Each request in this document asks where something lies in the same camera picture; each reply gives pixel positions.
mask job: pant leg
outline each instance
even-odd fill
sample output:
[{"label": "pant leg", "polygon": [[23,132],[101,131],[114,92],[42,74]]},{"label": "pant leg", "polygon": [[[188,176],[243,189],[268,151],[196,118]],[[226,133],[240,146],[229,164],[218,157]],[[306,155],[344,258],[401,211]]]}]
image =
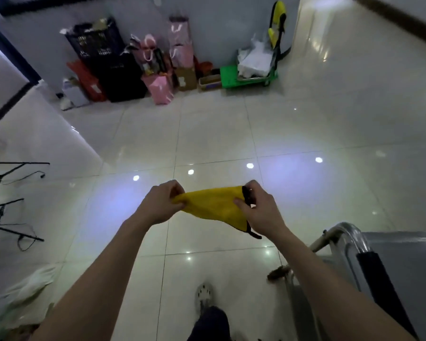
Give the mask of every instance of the pant leg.
[{"label": "pant leg", "polygon": [[187,341],[230,341],[226,313],[211,306],[200,316]]}]

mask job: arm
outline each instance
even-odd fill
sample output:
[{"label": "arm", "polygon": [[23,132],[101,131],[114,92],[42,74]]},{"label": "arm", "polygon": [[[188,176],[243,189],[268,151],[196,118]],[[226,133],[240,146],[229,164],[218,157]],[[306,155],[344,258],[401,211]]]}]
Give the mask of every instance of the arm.
[{"label": "arm", "polygon": [[290,264],[312,309],[335,341],[414,341],[377,304],[357,291],[313,253],[284,224],[273,196],[256,181],[246,185],[255,208],[235,200],[250,226],[271,240]]},{"label": "arm", "polygon": [[36,330],[32,341],[110,340],[142,239],[152,225],[182,210],[183,204],[171,203],[182,193],[176,180],[154,186]]}]

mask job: tile floor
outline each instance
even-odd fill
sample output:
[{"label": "tile floor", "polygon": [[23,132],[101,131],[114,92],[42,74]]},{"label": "tile floor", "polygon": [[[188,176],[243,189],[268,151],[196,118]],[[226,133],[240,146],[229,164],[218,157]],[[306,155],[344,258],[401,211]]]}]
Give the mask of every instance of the tile floor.
[{"label": "tile floor", "polygon": [[[342,220],[426,230],[426,44],[351,0],[303,0],[269,88],[67,112],[33,90],[0,121],[0,160],[51,163],[38,166],[43,180],[0,189],[0,201],[25,197],[4,222],[31,224],[46,240],[20,252],[0,233],[0,289],[46,263],[58,270],[26,322],[62,297],[151,186],[172,178],[187,191],[256,179],[307,244]],[[28,224],[10,227],[32,232]],[[146,235],[114,340],[185,340],[203,280],[232,332],[295,340],[284,287],[266,282],[279,264],[269,240],[179,213]]]}]

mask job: black handle grip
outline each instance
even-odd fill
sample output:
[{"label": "black handle grip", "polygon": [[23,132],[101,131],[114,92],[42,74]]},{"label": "black handle grip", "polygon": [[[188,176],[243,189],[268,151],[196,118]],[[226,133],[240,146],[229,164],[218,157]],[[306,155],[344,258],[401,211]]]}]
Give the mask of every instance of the black handle grip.
[{"label": "black handle grip", "polygon": [[373,251],[364,252],[357,254],[357,260],[376,304],[418,340],[379,255]]}]

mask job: yellow microfiber towel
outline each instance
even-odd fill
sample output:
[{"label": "yellow microfiber towel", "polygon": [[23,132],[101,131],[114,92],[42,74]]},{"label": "yellow microfiber towel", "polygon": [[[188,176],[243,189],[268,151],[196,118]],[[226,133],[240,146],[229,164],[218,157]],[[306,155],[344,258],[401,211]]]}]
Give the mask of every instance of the yellow microfiber towel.
[{"label": "yellow microfiber towel", "polygon": [[186,207],[183,212],[198,218],[223,221],[240,231],[249,233],[257,239],[262,239],[251,231],[243,212],[233,203],[234,198],[244,200],[251,205],[249,190],[245,186],[216,188],[193,191],[176,196],[173,203],[183,202]]}]

